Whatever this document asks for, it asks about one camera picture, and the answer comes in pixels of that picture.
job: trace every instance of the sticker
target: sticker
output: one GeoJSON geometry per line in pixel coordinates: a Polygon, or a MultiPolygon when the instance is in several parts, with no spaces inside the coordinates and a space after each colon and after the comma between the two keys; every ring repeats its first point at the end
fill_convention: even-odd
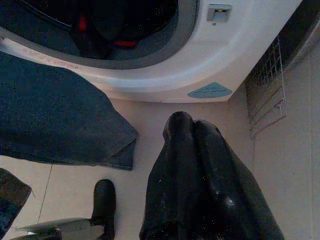
{"type": "Polygon", "coordinates": [[[198,90],[190,92],[188,96],[195,99],[213,99],[221,98],[230,94],[232,94],[230,89],[220,85],[219,83],[213,82],[199,88],[198,90]]]}

